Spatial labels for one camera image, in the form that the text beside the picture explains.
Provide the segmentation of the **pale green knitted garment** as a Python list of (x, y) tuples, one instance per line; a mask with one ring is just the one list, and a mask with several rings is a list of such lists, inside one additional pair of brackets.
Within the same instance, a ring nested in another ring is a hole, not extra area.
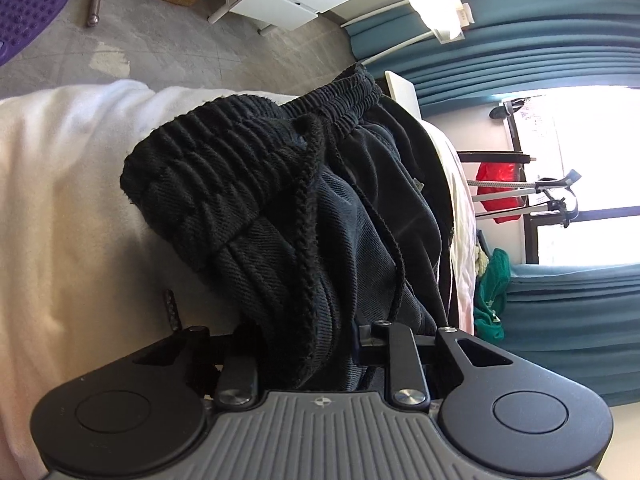
[(475, 247), (475, 273), (481, 278), (488, 267), (489, 257), (484, 250), (478, 246)]

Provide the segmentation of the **teal curtain middle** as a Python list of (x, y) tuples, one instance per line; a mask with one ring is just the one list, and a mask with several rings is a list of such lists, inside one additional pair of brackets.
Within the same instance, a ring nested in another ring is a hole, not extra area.
[(460, 40), (414, 42), (410, 6), (347, 27), (352, 55), (380, 78), (410, 81), (424, 116), (504, 94), (639, 83), (639, 0), (463, 0), (474, 21)]

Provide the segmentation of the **purple textured mat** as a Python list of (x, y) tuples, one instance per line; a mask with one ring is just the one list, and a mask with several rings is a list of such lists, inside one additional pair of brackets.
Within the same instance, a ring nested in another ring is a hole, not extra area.
[(60, 14), (68, 0), (0, 0), (1, 65), (28, 47)]

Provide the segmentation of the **pastel pink bed duvet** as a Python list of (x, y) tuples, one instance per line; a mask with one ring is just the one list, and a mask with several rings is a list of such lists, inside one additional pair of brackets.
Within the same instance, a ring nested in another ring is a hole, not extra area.
[(166, 337), (160, 295), (186, 322), (231, 330), (232, 310), (119, 187), (134, 146), (220, 90), (141, 82), (37, 91), (1, 104), (1, 474), (43, 475), (29, 419), (52, 388)]

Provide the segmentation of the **silver garment steamer stand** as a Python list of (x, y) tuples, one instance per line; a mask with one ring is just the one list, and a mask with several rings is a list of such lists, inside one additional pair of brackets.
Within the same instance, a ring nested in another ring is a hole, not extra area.
[[(485, 212), (484, 208), (481, 212), (475, 214), (477, 220), (499, 220), (521, 218), (526, 214), (551, 214), (560, 220), (560, 225), (567, 228), (579, 214), (577, 197), (572, 190), (572, 186), (576, 184), (582, 175), (575, 171), (570, 172), (561, 179), (543, 178), (534, 182), (490, 182), (469, 180), (470, 188), (475, 188), (475, 194), (472, 201), (479, 204), (481, 200), (494, 200), (501, 197), (521, 197), (524, 205), (520, 208)], [(487, 195), (477, 195), (476, 191), (479, 186), (496, 186), (501, 188), (511, 188), (511, 191)]]

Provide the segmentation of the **red cloth bag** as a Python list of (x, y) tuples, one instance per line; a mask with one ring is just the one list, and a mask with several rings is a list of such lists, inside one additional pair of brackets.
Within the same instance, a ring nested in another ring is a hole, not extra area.
[[(518, 180), (518, 165), (514, 162), (482, 162), (475, 177), (477, 181), (516, 182)], [(496, 186), (479, 186), (477, 195), (487, 195), (511, 191), (511, 188), (497, 188)], [(494, 200), (481, 200), (480, 204), (485, 212), (496, 212), (520, 208), (524, 205), (521, 197), (509, 196)]]

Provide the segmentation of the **black clothes rack bar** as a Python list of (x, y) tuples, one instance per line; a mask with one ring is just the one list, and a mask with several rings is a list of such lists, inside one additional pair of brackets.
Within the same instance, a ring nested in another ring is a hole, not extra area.
[(458, 151), (460, 162), (466, 164), (530, 164), (535, 159), (529, 154), (514, 151)]

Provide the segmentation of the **teal curtain right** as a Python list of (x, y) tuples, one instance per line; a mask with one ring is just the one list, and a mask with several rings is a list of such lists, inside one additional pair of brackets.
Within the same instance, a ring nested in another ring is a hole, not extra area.
[(596, 392), (639, 400), (639, 267), (541, 266), (511, 271), (500, 346)]

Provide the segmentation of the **white bedside shelf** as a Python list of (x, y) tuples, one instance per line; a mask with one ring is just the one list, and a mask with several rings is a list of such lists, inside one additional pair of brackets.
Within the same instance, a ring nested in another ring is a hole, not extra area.
[(390, 97), (413, 118), (421, 120), (422, 114), (414, 85), (391, 70), (386, 70), (384, 77), (388, 91), (390, 92)]

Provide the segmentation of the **teal curtain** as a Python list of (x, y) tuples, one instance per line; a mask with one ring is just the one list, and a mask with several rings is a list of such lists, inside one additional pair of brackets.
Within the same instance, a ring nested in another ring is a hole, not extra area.
[(500, 346), (596, 392), (639, 400), (639, 267), (541, 266), (511, 271)]
[(463, 0), (474, 21), (460, 40), (414, 42), (410, 6), (347, 27), (352, 55), (380, 78), (410, 81), (424, 116), (504, 94), (639, 83), (639, 0)]

